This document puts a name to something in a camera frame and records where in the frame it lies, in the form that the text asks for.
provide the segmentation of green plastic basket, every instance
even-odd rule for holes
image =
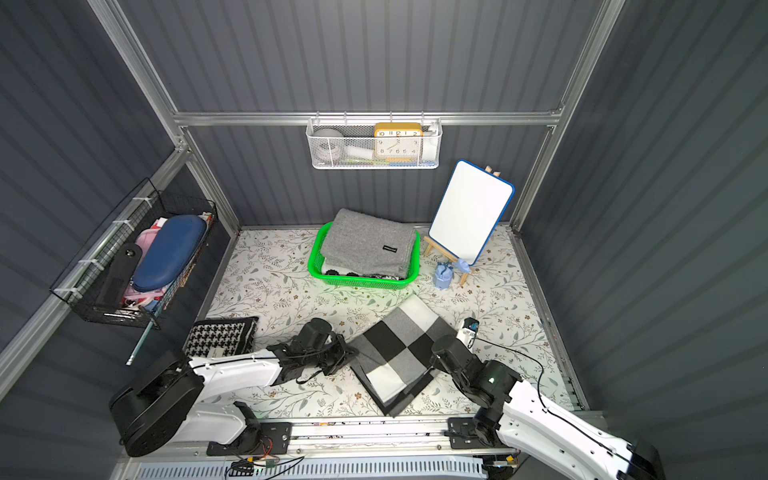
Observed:
[[[314,276],[315,278],[319,278],[329,285],[400,290],[402,288],[406,288],[409,283],[411,283],[413,280],[416,280],[416,277],[419,276],[419,261],[421,260],[421,239],[418,234],[416,234],[416,242],[413,244],[413,253],[411,254],[411,267],[408,269],[408,278],[405,280],[366,278],[364,276],[323,275],[322,268],[325,257],[323,257],[323,255],[320,253],[320,247],[323,246],[323,242],[326,239],[326,235],[328,234],[328,230],[330,230],[331,225],[333,225],[333,222],[326,223],[323,225],[323,228],[317,232],[315,246],[312,247],[310,261],[307,263],[307,269],[310,271],[310,275]]]

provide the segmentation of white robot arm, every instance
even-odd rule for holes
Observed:
[[[301,377],[333,375],[357,354],[323,319],[311,319],[289,343],[217,359],[168,352],[112,397],[112,418],[129,456],[138,457],[168,442],[216,442],[227,451],[252,451],[259,422],[243,403],[205,400],[249,386],[280,385]]]
[[[483,444],[520,449],[574,480],[664,480],[652,445],[633,445],[584,422],[503,363],[481,362],[460,339],[442,337],[432,357],[481,406],[474,421]]]
[[[435,342],[432,355],[437,368],[481,406],[474,423],[482,443],[520,449],[574,480],[664,480],[652,446],[603,432],[541,397],[506,365],[481,362],[466,346],[476,327],[473,319],[465,322],[457,337]],[[332,375],[355,354],[325,320],[312,319],[290,343],[256,353],[220,359],[167,354],[123,388],[110,410],[130,456],[146,455],[167,442],[216,442],[244,454],[258,445],[256,417],[243,403],[206,399],[298,379],[305,366],[319,366],[315,375]]]

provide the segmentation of yellow alarm clock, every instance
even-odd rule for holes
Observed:
[[[416,122],[380,123],[374,127],[376,156],[392,162],[416,162],[422,151],[422,125]]]

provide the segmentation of black and white cushion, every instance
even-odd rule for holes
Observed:
[[[349,343],[360,351],[351,367],[382,411],[396,415],[432,380],[432,344],[455,334],[411,295]]]
[[[205,319],[192,327],[184,352],[188,356],[221,357],[248,353],[259,317]]]

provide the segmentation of blue plastic bag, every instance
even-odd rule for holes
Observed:
[[[451,286],[451,280],[453,280],[453,266],[449,262],[438,263],[433,279],[438,290],[448,289]]]
[[[467,260],[464,260],[463,258],[458,259],[457,262],[451,263],[451,265],[453,265],[453,268],[457,269],[460,273],[472,272],[472,269],[469,268],[469,263],[467,263]]]

